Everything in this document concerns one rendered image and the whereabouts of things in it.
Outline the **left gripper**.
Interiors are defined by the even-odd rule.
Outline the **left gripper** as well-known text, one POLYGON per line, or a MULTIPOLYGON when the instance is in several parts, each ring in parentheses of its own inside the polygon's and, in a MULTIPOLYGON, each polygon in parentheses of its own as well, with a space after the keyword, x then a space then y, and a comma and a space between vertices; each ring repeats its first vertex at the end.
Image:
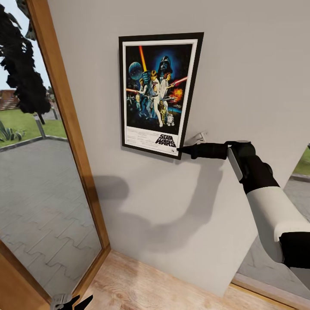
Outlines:
MULTIPOLYGON (((64 304, 64 307, 62 309, 58 309, 58 310, 73 310, 72 309, 72 305, 80 298, 80 295, 76 296, 75 298, 73 298, 70 302, 67 302, 64 304)), ((90 297, 88 297, 86 300, 82 301, 80 304, 78 304, 77 306, 74 307, 74 310, 84 310, 87 305, 92 301, 93 299, 93 295, 91 295, 90 297)))

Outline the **poster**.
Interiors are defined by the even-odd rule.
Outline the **poster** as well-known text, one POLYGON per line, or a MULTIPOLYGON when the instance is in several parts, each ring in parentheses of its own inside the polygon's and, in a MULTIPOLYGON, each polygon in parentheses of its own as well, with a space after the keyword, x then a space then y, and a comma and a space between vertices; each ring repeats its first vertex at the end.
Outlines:
POLYGON ((203 37, 118 37, 122 146, 181 160, 203 37))

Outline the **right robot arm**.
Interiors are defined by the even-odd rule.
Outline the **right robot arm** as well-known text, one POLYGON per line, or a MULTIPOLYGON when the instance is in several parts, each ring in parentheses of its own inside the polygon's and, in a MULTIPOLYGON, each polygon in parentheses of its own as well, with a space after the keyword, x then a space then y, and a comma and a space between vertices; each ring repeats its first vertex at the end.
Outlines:
POLYGON ((243 184, 264 250, 310 290, 310 223, 279 187, 272 168, 256 155, 250 141, 207 143, 208 135, 207 130, 198 133, 196 144, 177 151, 191 155, 191 159, 228 157, 243 184))

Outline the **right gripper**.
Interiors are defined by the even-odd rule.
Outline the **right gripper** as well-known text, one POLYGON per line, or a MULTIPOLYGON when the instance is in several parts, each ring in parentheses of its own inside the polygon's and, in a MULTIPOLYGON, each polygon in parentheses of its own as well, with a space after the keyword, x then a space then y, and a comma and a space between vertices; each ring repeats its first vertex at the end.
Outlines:
POLYGON ((200 143, 183 148, 177 148, 177 151, 184 152, 191 155, 191 159, 201 158, 215 158, 214 146, 216 143, 200 143))

